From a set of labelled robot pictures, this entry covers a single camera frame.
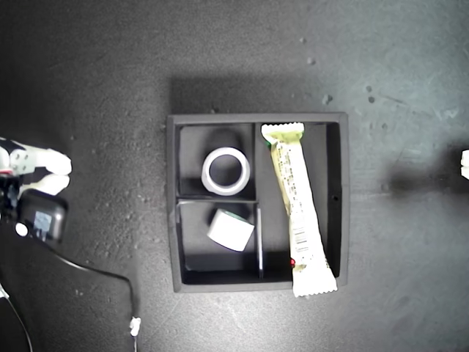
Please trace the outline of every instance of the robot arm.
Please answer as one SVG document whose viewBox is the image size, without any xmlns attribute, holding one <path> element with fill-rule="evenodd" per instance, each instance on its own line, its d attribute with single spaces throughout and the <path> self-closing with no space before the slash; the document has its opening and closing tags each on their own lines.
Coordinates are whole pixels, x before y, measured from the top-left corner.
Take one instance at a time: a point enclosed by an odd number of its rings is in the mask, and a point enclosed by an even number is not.
<svg viewBox="0 0 469 352">
<path fill-rule="evenodd" d="M 33 188 L 55 196 L 68 187 L 72 162 L 66 155 L 0 137 L 0 175 L 20 177 L 34 173 L 40 167 L 50 174 L 39 182 L 21 185 L 20 194 Z"/>
<path fill-rule="evenodd" d="M 50 172 L 40 181 L 23 184 L 24 175 L 39 168 Z M 68 187 L 71 160 L 52 149 L 0 138 L 0 214 L 16 222 L 20 236 L 58 241 L 64 229 L 67 203 L 56 195 Z"/>
</svg>

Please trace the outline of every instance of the white connector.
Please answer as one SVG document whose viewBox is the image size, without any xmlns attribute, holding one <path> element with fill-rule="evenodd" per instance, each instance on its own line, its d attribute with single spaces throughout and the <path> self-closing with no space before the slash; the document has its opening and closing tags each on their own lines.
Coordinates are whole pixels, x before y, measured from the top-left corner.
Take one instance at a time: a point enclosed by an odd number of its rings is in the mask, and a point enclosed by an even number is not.
<svg viewBox="0 0 469 352">
<path fill-rule="evenodd" d="M 462 152 L 461 175 L 469 179 L 469 150 L 465 150 Z"/>
<path fill-rule="evenodd" d="M 1 284 L 0 284 L 0 298 L 6 298 L 6 299 L 10 298 L 7 291 L 5 291 L 5 289 L 3 288 L 3 286 L 1 286 Z"/>
<path fill-rule="evenodd" d="M 130 321 L 130 334 L 133 337 L 136 337 L 139 334 L 140 331 L 140 323 L 141 319 L 140 318 L 135 318 L 132 317 L 132 320 Z"/>
</svg>

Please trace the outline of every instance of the black plastic part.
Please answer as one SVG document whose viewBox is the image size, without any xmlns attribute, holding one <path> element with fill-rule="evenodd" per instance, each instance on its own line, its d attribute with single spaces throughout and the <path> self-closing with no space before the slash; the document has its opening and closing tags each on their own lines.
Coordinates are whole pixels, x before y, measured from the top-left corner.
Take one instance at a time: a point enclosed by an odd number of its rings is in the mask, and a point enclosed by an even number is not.
<svg viewBox="0 0 469 352">
<path fill-rule="evenodd" d="M 264 123 L 288 122 L 305 124 L 301 144 L 322 242 L 338 285 L 347 283 L 350 194 L 346 114 L 178 115 L 168 117 L 167 122 L 174 291 L 291 288 L 288 218 L 260 131 Z M 200 181 L 205 157 L 218 147 L 236 147 L 251 165 L 248 186 L 233 197 L 211 194 Z M 207 237 L 217 208 L 237 213 L 252 224 L 258 224 L 260 210 L 262 233 L 257 233 L 256 226 L 244 252 L 226 249 Z"/>
<path fill-rule="evenodd" d="M 28 189 L 18 203 L 18 222 L 42 241 L 60 242 L 67 221 L 68 205 L 58 196 Z"/>
</svg>

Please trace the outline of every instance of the cable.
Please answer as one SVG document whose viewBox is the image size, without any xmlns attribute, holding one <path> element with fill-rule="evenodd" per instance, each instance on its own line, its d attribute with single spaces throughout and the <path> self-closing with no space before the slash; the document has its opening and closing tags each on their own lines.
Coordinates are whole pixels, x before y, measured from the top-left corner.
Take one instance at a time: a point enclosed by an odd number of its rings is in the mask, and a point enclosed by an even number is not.
<svg viewBox="0 0 469 352">
<path fill-rule="evenodd" d="M 29 346 L 29 352 L 33 352 L 32 350 L 32 342 L 31 342 L 31 337 L 29 336 L 28 329 L 26 329 L 26 325 L 23 323 L 23 319 L 21 319 L 21 316 L 19 315 L 18 311 L 16 310 L 15 306 L 10 300 L 10 296 L 8 296 L 8 293 L 5 291 L 5 289 L 0 285 L 0 298 L 5 298 L 12 308 L 13 312 L 16 315 L 16 318 L 19 320 L 21 326 L 23 327 L 24 334 L 26 336 L 26 339 L 28 340 L 28 346 Z"/>
<path fill-rule="evenodd" d="M 36 242 L 38 242 L 39 245 L 46 248 L 57 259 L 59 259 L 60 261 L 62 261 L 65 264 L 68 264 L 68 265 L 70 265 L 74 268 L 77 268 L 78 270 L 82 270 L 82 271 L 85 271 L 85 272 L 96 273 L 96 274 L 99 274 L 99 275 L 112 277 L 114 279 L 121 280 L 121 281 L 125 282 L 128 285 L 129 291 L 130 291 L 130 305 L 132 306 L 132 320 L 130 322 L 130 328 L 132 330 L 131 330 L 130 333 L 133 337 L 133 352 L 137 352 L 137 335 L 139 334 L 139 329 L 140 329 L 140 318 L 136 318 L 136 317 L 138 317 L 139 310 L 138 310 L 138 306 L 137 306 L 137 298 L 136 298 L 135 290 L 133 289 L 131 280 L 128 277 L 123 276 L 123 275 L 111 273 L 109 271 L 104 271 L 104 270 L 100 270 L 100 269 L 91 268 L 89 266 L 82 265 L 82 264 L 77 264 L 77 263 L 73 262 L 72 260 L 64 257 L 62 254 L 58 253 L 58 251 L 56 251 L 52 247 L 48 246 L 46 243 L 42 242 L 41 240 L 36 239 L 36 238 L 35 238 L 35 240 L 36 240 Z"/>
<path fill-rule="evenodd" d="M 31 343 L 31 337 L 29 336 L 28 330 L 26 329 L 26 326 L 23 323 L 23 320 L 21 319 L 20 315 L 16 311 L 15 306 L 11 302 L 9 298 L 6 298 L 7 302 L 10 304 L 10 307 L 12 307 L 13 312 L 15 312 L 16 317 L 20 321 L 21 326 L 23 327 L 24 334 L 26 335 L 26 339 L 28 340 L 28 345 L 29 345 L 29 352 L 33 352 L 32 350 L 32 343 Z"/>
<path fill-rule="evenodd" d="M 115 274 L 115 273 L 111 273 L 109 271 L 104 271 L 104 270 L 100 270 L 100 269 L 91 268 L 91 267 L 86 266 L 86 265 L 77 264 L 77 263 L 73 262 L 72 260 L 64 257 L 62 254 L 58 253 L 58 251 L 56 251 L 52 247 L 48 246 L 46 243 L 42 242 L 41 240 L 36 240 L 36 241 L 42 247 L 44 247 L 48 251 L 50 251 L 57 259 L 61 260 L 65 264 L 68 264 L 68 265 L 70 265 L 74 268 L 77 268 L 78 270 L 86 271 L 86 272 L 89 272 L 89 273 L 96 273 L 96 274 L 107 276 L 107 277 L 112 277 L 114 279 L 118 279 L 118 280 L 121 280 L 121 281 L 125 282 L 128 285 L 129 291 L 130 291 L 130 304 L 132 306 L 132 316 L 133 317 L 138 316 L 138 309 L 137 309 L 138 307 L 137 307 L 137 300 L 136 300 L 136 296 L 135 296 L 135 291 L 133 289 L 132 282 L 128 277 L 123 276 L 123 275 L 119 275 L 119 274 Z"/>
</svg>

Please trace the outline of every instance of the black cable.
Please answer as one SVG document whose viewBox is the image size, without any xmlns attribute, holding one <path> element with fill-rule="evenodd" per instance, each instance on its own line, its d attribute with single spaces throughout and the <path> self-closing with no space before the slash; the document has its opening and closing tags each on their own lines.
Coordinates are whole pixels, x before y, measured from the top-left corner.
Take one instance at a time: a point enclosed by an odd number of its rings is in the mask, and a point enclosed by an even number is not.
<svg viewBox="0 0 469 352">
<path fill-rule="evenodd" d="M 139 316 L 138 315 L 139 312 L 138 312 L 138 307 L 137 307 L 137 299 L 136 299 L 136 295 L 135 295 L 135 290 L 133 289 L 132 282 L 128 277 L 123 276 L 123 275 L 119 275 L 119 274 L 115 274 L 115 273 L 111 273 L 109 271 L 104 271 L 104 270 L 100 270 L 100 269 L 91 268 L 91 267 L 86 266 L 86 265 L 77 264 L 77 263 L 73 262 L 72 260 L 64 257 L 62 254 L 58 253 L 58 251 L 56 251 L 52 247 L 48 246 L 46 243 L 42 242 L 41 240 L 39 240 L 39 239 L 35 239 L 35 240 L 36 240 L 36 242 L 38 242 L 38 244 L 40 244 L 42 247 L 46 248 L 57 259 L 61 260 L 65 264 L 68 264 L 68 265 L 70 265 L 74 268 L 77 268 L 79 270 L 82 270 L 82 271 L 86 271 L 86 272 L 89 272 L 89 273 L 96 273 L 96 274 L 107 276 L 107 277 L 112 277 L 114 279 L 118 279 L 118 280 L 121 280 L 121 281 L 125 282 L 128 285 L 129 291 L 130 291 L 130 304 L 132 306 L 132 318 Z"/>
<path fill-rule="evenodd" d="M 18 311 L 16 310 L 15 306 L 13 305 L 13 303 L 10 300 L 10 297 L 5 296 L 4 298 L 7 300 L 8 304 L 12 308 L 12 311 L 15 313 L 16 318 L 18 319 L 21 326 L 23 327 L 24 334 L 26 335 L 26 339 L 28 340 L 29 352 L 33 352 L 31 337 L 29 336 L 28 329 L 26 328 L 26 325 L 24 325 L 23 319 L 21 319 L 21 316 L 19 315 Z"/>
</svg>

